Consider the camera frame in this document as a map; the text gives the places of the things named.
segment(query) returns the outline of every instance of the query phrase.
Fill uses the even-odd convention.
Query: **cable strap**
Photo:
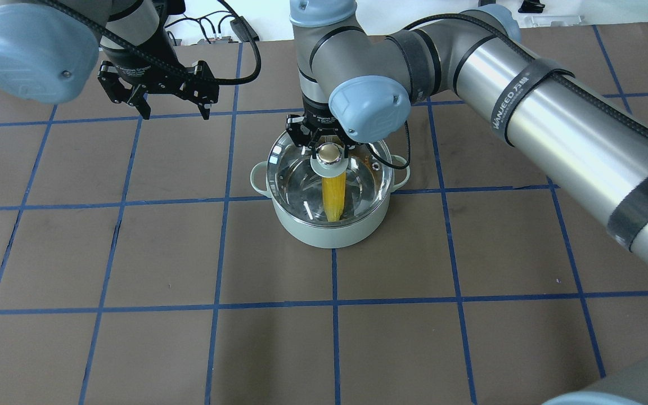
[[[648,177],[617,205],[606,230],[620,245],[632,251],[632,243],[648,224]]]
[[[530,62],[529,66],[507,85],[494,104],[491,118],[492,129],[500,139],[513,146],[507,138],[506,129],[514,110],[537,84],[556,73],[574,77],[572,72],[561,67],[556,61],[540,57]]]

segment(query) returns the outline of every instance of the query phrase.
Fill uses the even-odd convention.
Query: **yellow corn cob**
[[[344,212],[344,191],[347,189],[347,173],[337,177],[322,177],[322,200],[324,213],[329,222],[339,221]]]

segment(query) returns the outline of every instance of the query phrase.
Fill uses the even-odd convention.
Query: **light blue plastic cover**
[[[518,43],[521,42],[521,30],[519,29],[519,23],[514,20],[514,17],[511,15],[509,8],[502,6],[501,4],[487,4],[486,6],[481,6],[477,8],[472,8],[472,10],[484,11],[485,13],[496,18],[504,29],[509,38],[514,39]]]
[[[54,8],[0,6],[0,89],[57,104],[82,92],[98,56],[86,26]]]
[[[289,6],[291,23],[304,28],[336,24],[357,12],[355,0],[290,0]]]
[[[594,391],[578,391],[560,395],[544,402],[543,405],[641,405],[641,403],[618,395]]]
[[[337,85],[329,109],[349,138],[372,143],[398,130],[409,117],[406,89],[384,76],[360,76]]]

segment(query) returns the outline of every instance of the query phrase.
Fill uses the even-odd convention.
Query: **white pot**
[[[406,163],[403,157],[397,155],[391,155],[391,158],[400,161],[401,163]],[[411,175],[411,170],[409,167],[406,168],[406,177],[403,181],[397,184],[391,184],[386,196],[383,197],[381,202],[376,206],[376,208],[367,213],[367,215],[362,218],[358,218],[356,222],[349,223],[345,226],[318,226],[313,223],[307,223],[290,213],[286,212],[275,198],[272,198],[272,191],[269,189],[269,182],[267,182],[267,188],[265,190],[260,189],[255,184],[255,180],[260,176],[262,169],[268,167],[269,162],[263,161],[255,165],[250,173],[250,183],[251,186],[259,194],[271,198],[274,210],[277,213],[278,220],[280,220],[281,225],[295,238],[299,239],[308,245],[321,247],[325,249],[340,248],[345,246],[350,246],[362,241],[371,235],[376,228],[380,225],[381,221],[384,220],[386,215],[386,210],[389,208],[389,198],[390,194],[399,188],[403,187],[407,181],[409,181],[409,176]]]

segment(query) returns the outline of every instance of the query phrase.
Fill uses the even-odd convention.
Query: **white wall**
[[[262,41],[293,39],[289,22],[288,0],[229,0],[234,10],[245,16]],[[460,12],[478,5],[478,0],[358,0],[357,18],[368,34],[390,34],[424,16]],[[542,0],[547,5],[543,15],[520,15],[517,13],[521,0],[497,0],[509,8],[519,20],[520,26],[531,26],[533,19],[555,16],[583,16],[584,24],[618,24],[648,21],[648,0]],[[187,0],[187,16],[198,17],[224,8],[216,0]],[[225,15],[214,15],[216,25]],[[206,25],[208,36],[213,36]],[[222,25],[223,34],[231,35],[227,21]],[[181,22],[170,31],[184,44],[196,43],[201,31],[192,21]]]

